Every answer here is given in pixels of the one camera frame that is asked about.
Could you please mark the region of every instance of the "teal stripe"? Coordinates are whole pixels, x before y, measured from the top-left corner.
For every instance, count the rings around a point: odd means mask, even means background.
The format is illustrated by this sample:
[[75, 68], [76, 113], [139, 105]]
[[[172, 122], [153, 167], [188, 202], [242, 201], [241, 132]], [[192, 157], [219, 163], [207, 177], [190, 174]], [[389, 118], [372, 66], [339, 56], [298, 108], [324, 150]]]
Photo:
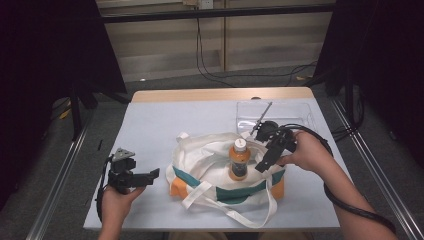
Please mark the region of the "teal stripe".
[[181, 178], [185, 183], [187, 183], [190, 187], [197, 187], [200, 185], [200, 181], [191, 176], [190, 174], [181, 171], [180, 169], [172, 166], [174, 168], [175, 175]]
[[[175, 172], [175, 175], [186, 182], [189, 186], [195, 188], [200, 185], [200, 181], [190, 174], [172, 166]], [[272, 185], [277, 184], [281, 181], [281, 178], [284, 176], [285, 170], [276, 172], [272, 174]], [[266, 188], [266, 180], [262, 181], [256, 186], [239, 188], [233, 190], [227, 190], [223, 188], [216, 187], [216, 196], [217, 200], [226, 204], [238, 204], [246, 201], [246, 199], [253, 195], [256, 192], [264, 190]]]
[[[272, 185], [274, 186], [280, 182], [284, 175], [285, 170], [272, 174]], [[217, 200], [226, 204], [238, 204], [246, 201], [246, 199], [256, 192], [266, 188], [266, 180], [262, 181], [256, 186], [227, 190], [223, 188], [216, 188]]]

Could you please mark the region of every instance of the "wooden table edge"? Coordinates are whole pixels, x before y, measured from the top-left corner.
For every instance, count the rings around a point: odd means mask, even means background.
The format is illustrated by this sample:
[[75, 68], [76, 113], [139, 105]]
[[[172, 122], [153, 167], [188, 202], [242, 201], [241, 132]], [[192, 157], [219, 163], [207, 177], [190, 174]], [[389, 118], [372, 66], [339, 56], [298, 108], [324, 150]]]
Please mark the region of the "wooden table edge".
[[261, 99], [314, 98], [314, 95], [307, 87], [142, 90], [134, 93], [131, 102], [249, 100], [255, 97]]

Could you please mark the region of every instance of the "metal rail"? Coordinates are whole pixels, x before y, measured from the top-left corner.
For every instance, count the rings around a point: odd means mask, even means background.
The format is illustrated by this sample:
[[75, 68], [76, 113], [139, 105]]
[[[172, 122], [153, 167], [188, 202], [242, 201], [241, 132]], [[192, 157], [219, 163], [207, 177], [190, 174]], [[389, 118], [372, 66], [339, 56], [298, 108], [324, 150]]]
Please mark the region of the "metal rail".
[[81, 133], [77, 139], [72, 142], [71, 147], [66, 155], [66, 158], [62, 164], [56, 180], [50, 190], [50, 193], [47, 199], [44, 202], [44, 205], [40, 212], [37, 215], [37, 218], [32, 225], [29, 234], [27, 235], [27, 240], [41, 240], [47, 230], [49, 222], [53, 216], [54, 210], [56, 209], [57, 203], [59, 202], [60, 195], [66, 184], [69, 173], [71, 171], [72, 165], [74, 164], [75, 158], [77, 157], [79, 150], [84, 142], [84, 138], [87, 133], [87, 128], [90, 125], [90, 122], [93, 118], [94, 110], [88, 112], [87, 120], [84, 124]]
[[[159, 20], [178, 20], [178, 19], [196, 19], [196, 18], [216, 18], [216, 17], [239, 17], [239, 16], [257, 16], [257, 15], [277, 15], [277, 14], [297, 14], [297, 13], [319, 13], [332, 12], [336, 5], [315, 4], [315, 5], [297, 5], [280, 7], [256, 7], [256, 8], [223, 8], [189, 11], [171, 11], [155, 13], [138, 14], [110, 14], [103, 15], [103, 23], [122, 23], [122, 22], [145, 22]], [[346, 9], [352, 9], [358, 5], [343, 6]]]
[[[346, 128], [350, 127], [350, 122], [345, 116], [345, 109], [339, 100], [331, 100], [334, 108], [336, 109], [337, 114], [343, 122], [343, 125]], [[413, 215], [402, 201], [402, 199], [397, 194], [396, 190], [390, 183], [389, 179], [384, 174], [380, 165], [377, 162], [377, 159], [372, 154], [371, 150], [368, 148], [364, 139], [358, 131], [351, 133], [351, 138], [359, 153], [361, 154], [365, 164], [369, 168], [374, 180], [377, 182], [380, 190], [382, 191], [384, 197], [392, 208], [394, 214], [408, 235], [409, 239], [424, 239], [423, 232], [419, 228], [416, 220]]]

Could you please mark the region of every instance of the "bottle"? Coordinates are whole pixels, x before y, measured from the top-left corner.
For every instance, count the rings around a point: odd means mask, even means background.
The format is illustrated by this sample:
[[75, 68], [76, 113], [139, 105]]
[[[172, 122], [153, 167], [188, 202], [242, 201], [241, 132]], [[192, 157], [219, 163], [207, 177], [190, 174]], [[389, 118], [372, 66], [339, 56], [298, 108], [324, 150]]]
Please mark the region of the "bottle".
[[250, 159], [250, 150], [247, 148], [246, 140], [239, 138], [235, 140], [234, 146], [229, 150], [231, 160], [229, 175], [235, 181], [241, 181], [247, 177], [247, 163]]

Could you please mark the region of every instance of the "gray floor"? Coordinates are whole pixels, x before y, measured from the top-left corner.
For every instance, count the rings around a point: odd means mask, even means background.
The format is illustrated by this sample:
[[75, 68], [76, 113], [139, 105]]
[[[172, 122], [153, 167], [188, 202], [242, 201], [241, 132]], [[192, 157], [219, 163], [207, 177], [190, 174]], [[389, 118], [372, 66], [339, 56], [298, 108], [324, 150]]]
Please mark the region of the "gray floor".
[[[286, 69], [258, 69], [243, 71], [243, 74], [282, 74]], [[312, 74], [313, 69], [301, 75]], [[233, 77], [220, 79], [235, 87], [274, 87], [285, 86], [287, 77]], [[293, 80], [290, 86], [303, 82]], [[211, 82], [201, 75], [178, 77], [172, 79], [152, 80], [127, 83], [128, 97], [135, 91], [150, 89], [188, 89], [227, 87], [222, 83]], [[330, 127], [335, 129], [342, 125], [330, 100], [326, 97], [323, 86], [313, 88], [324, 117]], [[95, 239], [97, 232], [84, 230], [82, 225], [89, 209], [89, 203], [101, 174], [104, 159], [110, 153], [114, 139], [119, 131], [126, 106], [98, 95], [99, 106], [93, 110], [93, 119], [88, 125], [87, 135], [71, 169], [64, 191], [56, 210], [52, 215], [43, 239]], [[360, 132], [371, 151], [384, 169], [390, 182], [401, 199], [413, 213], [418, 225], [424, 226], [424, 170], [410, 157], [401, 142], [389, 136], [390, 129], [369, 107], [366, 107], [365, 120]], [[89, 111], [83, 110], [83, 117]], [[29, 233], [35, 218], [42, 208], [51, 186], [65, 159], [72, 138], [72, 119], [54, 119], [38, 155], [36, 164], [22, 181], [20, 189], [13, 194], [0, 213], [0, 239], [24, 239]], [[379, 187], [362, 160], [350, 138], [338, 142], [338, 148], [346, 162], [349, 172], [359, 190], [366, 196], [376, 210], [396, 223], [400, 239], [408, 236], [400, 226], [394, 212], [382, 195]], [[314, 233], [315, 239], [341, 239], [335, 232]], [[126, 232], [121, 239], [161, 239], [157, 232]]]

